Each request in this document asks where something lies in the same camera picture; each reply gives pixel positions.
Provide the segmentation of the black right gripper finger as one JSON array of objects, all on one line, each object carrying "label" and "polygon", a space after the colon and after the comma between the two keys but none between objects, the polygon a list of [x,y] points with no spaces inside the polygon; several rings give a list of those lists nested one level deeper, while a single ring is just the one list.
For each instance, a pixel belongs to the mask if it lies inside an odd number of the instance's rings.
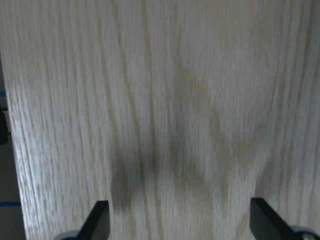
[{"label": "black right gripper finger", "polygon": [[297,240],[291,227],[260,197],[250,199],[250,230],[256,240]]}]

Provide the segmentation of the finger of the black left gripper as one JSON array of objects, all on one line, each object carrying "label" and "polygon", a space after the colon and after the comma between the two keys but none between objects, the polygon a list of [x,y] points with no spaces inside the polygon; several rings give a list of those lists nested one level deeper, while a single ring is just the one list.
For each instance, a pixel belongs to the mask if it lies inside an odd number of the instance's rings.
[{"label": "finger of the black left gripper", "polygon": [[110,233],[109,202],[99,200],[95,203],[75,240],[108,240]]}]

